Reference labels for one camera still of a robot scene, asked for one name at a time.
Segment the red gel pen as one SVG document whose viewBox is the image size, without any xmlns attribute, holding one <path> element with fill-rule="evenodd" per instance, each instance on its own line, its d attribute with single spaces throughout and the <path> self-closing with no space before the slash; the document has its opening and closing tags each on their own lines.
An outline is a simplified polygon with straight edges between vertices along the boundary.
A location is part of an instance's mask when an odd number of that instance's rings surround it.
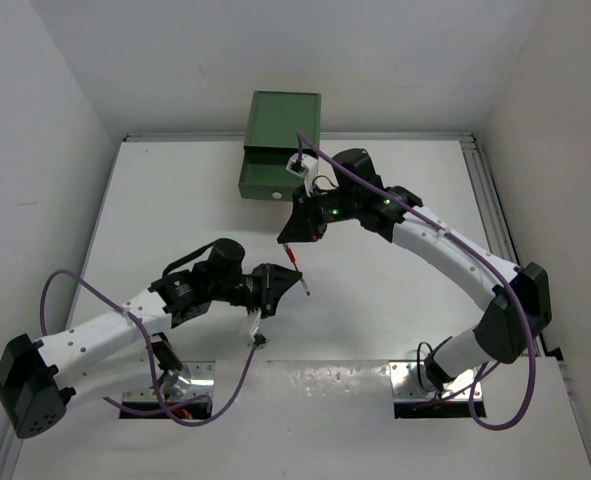
<svg viewBox="0 0 591 480">
<path fill-rule="evenodd" d="M 311 291 L 306 283 L 303 273 L 301 272 L 301 270 L 298 266 L 297 259 L 296 259 L 296 256 L 295 256 L 293 250 L 291 249 L 291 247 L 287 243 L 285 243 L 283 245 L 283 248 L 284 248 L 284 251 L 285 251 L 286 255 L 288 256 L 290 262 L 292 263 L 294 270 L 301 274 L 300 283 L 302 285 L 305 295 L 307 297 L 310 297 Z"/>
</svg>

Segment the green top drawer tray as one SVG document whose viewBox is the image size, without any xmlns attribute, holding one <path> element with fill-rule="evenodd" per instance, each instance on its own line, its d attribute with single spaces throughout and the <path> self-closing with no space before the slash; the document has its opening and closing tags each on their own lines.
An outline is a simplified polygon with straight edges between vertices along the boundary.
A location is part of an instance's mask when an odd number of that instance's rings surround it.
<svg viewBox="0 0 591 480">
<path fill-rule="evenodd" d="M 241 197 L 247 200 L 292 200 L 304 180 L 286 169 L 297 149 L 249 148 L 244 151 L 238 180 Z"/>
</svg>

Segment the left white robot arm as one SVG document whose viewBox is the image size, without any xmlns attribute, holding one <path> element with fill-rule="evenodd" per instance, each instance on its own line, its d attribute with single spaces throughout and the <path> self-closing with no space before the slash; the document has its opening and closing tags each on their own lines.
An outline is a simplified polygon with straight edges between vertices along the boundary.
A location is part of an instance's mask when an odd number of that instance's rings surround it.
<svg viewBox="0 0 591 480">
<path fill-rule="evenodd" d="M 220 238 L 170 263 L 159 279 L 123 304 L 104 302 L 106 313 L 55 334 L 10 340 L 0 359 L 0 403 L 19 439 L 35 437 L 60 421 L 68 408 L 149 383 L 164 414 L 192 423 L 172 400 L 183 363 L 167 333 L 205 314 L 212 303 L 242 307 L 241 335 L 253 350 L 266 343 L 261 320 L 275 315 L 281 297 L 301 272 L 262 263 L 244 273 L 241 244 Z"/>
</svg>

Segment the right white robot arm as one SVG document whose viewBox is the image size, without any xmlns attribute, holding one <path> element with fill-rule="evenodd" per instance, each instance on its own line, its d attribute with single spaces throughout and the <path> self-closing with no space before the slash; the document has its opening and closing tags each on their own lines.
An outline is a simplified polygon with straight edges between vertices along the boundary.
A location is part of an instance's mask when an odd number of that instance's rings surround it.
<svg viewBox="0 0 591 480">
<path fill-rule="evenodd" d="M 420 378 L 436 390 L 486 362 L 513 363 L 527 348 L 524 334 L 539 335 L 551 322 L 547 272 L 531 262 L 520 267 L 450 229 L 422 199 L 402 186 L 385 186 L 364 149 L 335 155 L 336 187 L 315 186 L 318 161 L 292 155 L 287 172 L 302 178 L 280 244 L 320 240 L 329 224 L 356 220 L 389 243 L 425 260 L 482 310 L 479 323 L 439 344 Z"/>
</svg>

